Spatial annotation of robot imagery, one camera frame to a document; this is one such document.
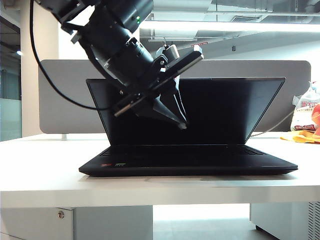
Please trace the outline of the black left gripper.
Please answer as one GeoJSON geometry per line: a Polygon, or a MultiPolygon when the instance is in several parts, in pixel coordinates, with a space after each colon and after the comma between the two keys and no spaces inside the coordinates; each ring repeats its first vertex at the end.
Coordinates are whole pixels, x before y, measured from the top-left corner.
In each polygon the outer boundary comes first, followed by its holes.
{"type": "Polygon", "coordinates": [[[131,110],[138,117],[168,122],[185,130],[188,121],[179,90],[180,74],[202,59],[201,51],[190,51],[171,62],[161,54],[139,82],[124,89],[125,97],[113,107],[114,116],[131,110]]]}

